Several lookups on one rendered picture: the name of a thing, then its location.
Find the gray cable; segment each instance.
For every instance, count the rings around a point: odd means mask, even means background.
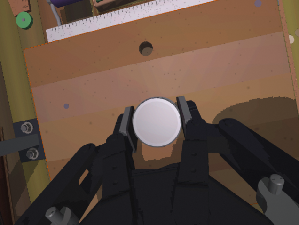
[[[55,19],[56,19],[56,21],[57,21],[58,26],[61,26],[61,25],[62,25],[62,24],[61,24],[61,20],[60,20],[60,17],[59,17],[59,15],[58,15],[57,11],[56,11],[56,7],[55,7],[55,5],[53,5],[53,4],[51,3],[50,6],[51,6],[52,12],[53,12],[53,14],[54,14],[54,16],[55,16]]]

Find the white disc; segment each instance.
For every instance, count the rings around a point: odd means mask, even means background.
[[[167,98],[149,98],[137,106],[133,114],[133,128],[136,136],[146,145],[169,145],[180,134],[179,109]]]

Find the green wheel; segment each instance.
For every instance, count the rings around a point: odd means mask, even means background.
[[[33,17],[26,12],[20,12],[16,17],[18,27],[27,30],[33,25]]]

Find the white ruler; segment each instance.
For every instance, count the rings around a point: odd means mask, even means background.
[[[46,30],[48,42],[215,0],[156,0]]]

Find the purple spot on wood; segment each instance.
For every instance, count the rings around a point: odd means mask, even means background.
[[[261,6],[261,1],[260,0],[256,0],[255,3],[254,3],[254,5],[256,7],[260,7]]]

